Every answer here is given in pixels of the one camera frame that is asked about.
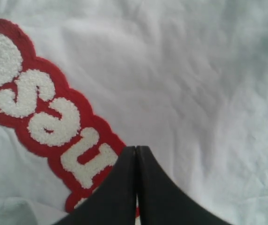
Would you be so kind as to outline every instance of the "red outline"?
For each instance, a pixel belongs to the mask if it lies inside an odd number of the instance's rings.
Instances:
[[[27,71],[28,69],[38,69],[42,72],[48,73],[55,85],[56,95],[54,98],[64,97],[75,104],[81,115],[81,129],[85,127],[93,127],[98,131],[100,140],[94,148],[88,150],[87,154],[91,156],[97,155],[99,153],[98,147],[100,144],[107,143],[112,147],[117,155],[119,155],[125,144],[116,134],[112,132],[109,124],[104,119],[93,114],[88,100],[81,93],[69,87],[64,74],[58,67],[50,61],[36,56],[33,43],[29,37],[17,25],[4,19],[0,19],[0,33],[9,37],[21,52],[23,58],[22,72]],[[12,89],[15,93],[17,91],[16,85],[13,81],[4,84],[0,87],[0,90],[8,88]],[[40,99],[37,100],[36,112],[44,111],[58,117],[58,113],[48,108],[49,103],[50,101],[43,102]],[[82,188],[72,173],[63,169],[60,162],[60,156],[62,153],[69,149],[73,144],[77,143],[81,138],[80,135],[77,135],[72,138],[69,143],[60,147],[41,145],[30,137],[27,130],[28,122],[32,116],[33,115],[30,115],[20,119],[0,113],[0,124],[14,128],[19,141],[29,151],[38,156],[48,158],[48,164],[52,171],[61,178],[65,185],[72,191],[71,195],[67,198],[65,205],[67,211],[72,211],[81,198],[87,198],[92,194],[92,190],[100,185],[100,183],[108,175],[111,168],[107,167],[99,175],[95,176],[93,179],[94,185],[90,189]],[[85,159],[81,158],[81,163],[86,163]]]

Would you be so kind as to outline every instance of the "white t-shirt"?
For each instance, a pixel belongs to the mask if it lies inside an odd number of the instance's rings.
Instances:
[[[268,225],[268,0],[0,0],[0,18],[3,201],[72,210],[148,145],[207,210]]]

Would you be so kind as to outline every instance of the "red patch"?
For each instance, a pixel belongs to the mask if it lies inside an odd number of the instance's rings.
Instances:
[[[110,145],[115,153],[119,155],[125,144],[111,131],[110,126],[104,119],[94,115],[88,100],[81,93],[69,87],[64,74],[58,67],[50,61],[36,56],[34,46],[27,35],[24,34],[17,25],[3,19],[0,19],[0,34],[10,38],[21,52],[23,58],[21,72],[25,72],[28,69],[37,69],[49,74],[55,86],[55,98],[64,97],[73,102],[78,108],[81,115],[81,129],[93,127],[99,133],[100,138],[97,145],[85,152],[86,157],[80,156],[78,161],[81,164],[90,161],[92,157],[99,154],[98,148],[103,143]],[[0,90],[12,89],[17,93],[17,87],[14,80],[1,86]],[[37,99],[36,113],[45,112],[60,119],[61,115],[50,109],[48,107],[49,103],[50,101],[44,102],[41,99]],[[50,147],[45,144],[40,144],[31,138],[30,133],[27,130],[29,120],[32,116],[33,114],[21,119],[0,113],[0,124],[14,128],[19,141],[29,151],[38,156],[48,158],[48,163],[52,171],[61,178],[65,185],[72,191],[71,195],[67,198],[65,205],[66,211],[72,211],[82,198],[87,198],[92,194],[92,191],[106,178],[111,168],[108,166],[101,171],[100,174],[96,175],[93,178],[93,186],[91,188],[83,188],[71,172],[64,170],[60,161],[60,156],[81,139],[80,135],[73,137],[70,142],[65,143],[60,147]]]

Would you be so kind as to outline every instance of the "black object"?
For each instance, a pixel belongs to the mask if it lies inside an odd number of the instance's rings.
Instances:
[[[125,147],[98,190],[55,225],[229,225],[195,203],[167,176],[147,146]]]

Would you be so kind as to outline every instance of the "red border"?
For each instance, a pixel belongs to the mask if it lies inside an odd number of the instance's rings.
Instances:
[[[58,67],[50,61],[36,56],[33,43],[29,37],[17,25],[4,19],[0,19],[0,33],[10,38],[21,52],[23,58],[21,72],[27,71],[28,69],[38,69],[42,72],[48,73],[55,85],[55,98],[64,97],[73,102],[78,108],[81,115],[81,129],[85,127],[93,127],[98,131],[100,135],[98,144],[85,153],[87,156],[85,158],[87,158],[87,160],[81,157],[81,163],[86,163],[89,159],[97,155],[99,153],[98,147],[103,143],[109,144],[116,154],[119,155],[125,144],[116,134],[112,132],[109,124],[104,119],[93,114],[88,100],[81,93],[69,87],[64,74]],[[4,84],[0,87],[0,90],[1,89],[12,89],[15,93],[17,91],[14,80],[10,83]],[[44,111],[53,116],[60,117],[57,112],[48,108],[49,103],[50,101],[43,102],[40,99],[37,100],[36,112]],[[93,179],[94,185],[90,189],[84,189],[72,173],[63,169],[60,162],[60,156],[73,144],[80,140],[80,135],[77,135],[72,138],[69,143],[60,147],[41,145],[30,137],[27,130],[29,120],[32,116],[33,115],[29,115],[28,117],[20,119],[0,113],[0,124],[14,128],[19,141],[29,151],[38,156],[48,158],[48,164],[52,171],[61,178],[65,185],[72,191],[71,195],[67,198],[65,205],[66,211],[72,211],[81,198],[87,198],[92,194],[92,191],[106,178],[111,168],[107,167],[99,175],[95,176]]]

